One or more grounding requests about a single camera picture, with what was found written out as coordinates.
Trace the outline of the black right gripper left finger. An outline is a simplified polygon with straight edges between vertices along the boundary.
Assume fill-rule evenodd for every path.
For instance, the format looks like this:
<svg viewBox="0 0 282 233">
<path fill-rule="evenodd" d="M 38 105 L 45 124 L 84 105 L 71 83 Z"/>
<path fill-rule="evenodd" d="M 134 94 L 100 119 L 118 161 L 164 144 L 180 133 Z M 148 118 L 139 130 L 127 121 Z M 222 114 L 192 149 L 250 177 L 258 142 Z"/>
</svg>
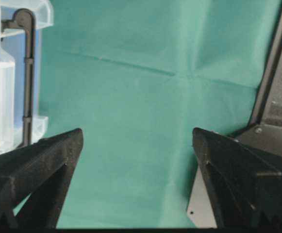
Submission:
<svg viewBox="0 0 282 233">
<path fill-rule="evenodd" d="M 0 229 L 55 229 L 83 148 L 76 128 L 0 155 Z"/>
</svg>

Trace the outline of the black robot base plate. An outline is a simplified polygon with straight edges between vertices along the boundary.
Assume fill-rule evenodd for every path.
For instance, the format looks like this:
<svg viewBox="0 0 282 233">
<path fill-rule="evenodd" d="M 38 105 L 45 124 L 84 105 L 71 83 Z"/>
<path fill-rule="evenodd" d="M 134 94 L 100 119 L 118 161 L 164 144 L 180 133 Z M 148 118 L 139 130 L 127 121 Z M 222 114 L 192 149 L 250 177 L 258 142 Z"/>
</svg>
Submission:
<svg viewBox="0 0 282 233">
<path fill-rule="evenodd" d="M 226 137 L 282 156 L 282 9 L 249 124 Z M 226 229 L 216 225 L 199 165 L 187 215 L 197 227 L 219 231 Z M 282 229 L 273 230 L 282 233 Z"/>
</svg>

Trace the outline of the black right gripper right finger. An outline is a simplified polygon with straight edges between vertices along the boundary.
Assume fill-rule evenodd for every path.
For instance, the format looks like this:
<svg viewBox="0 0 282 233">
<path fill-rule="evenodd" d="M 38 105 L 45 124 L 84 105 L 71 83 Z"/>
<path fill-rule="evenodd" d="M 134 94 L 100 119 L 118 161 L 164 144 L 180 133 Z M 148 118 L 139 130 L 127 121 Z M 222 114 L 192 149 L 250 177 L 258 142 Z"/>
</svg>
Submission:
<svg viewBox="0 0 282 233">
<path fill-rule="evenodd" d="M 282 229 L 282 156 L 201 128 L 192 134 L 216 225 Z"/>
</svg>

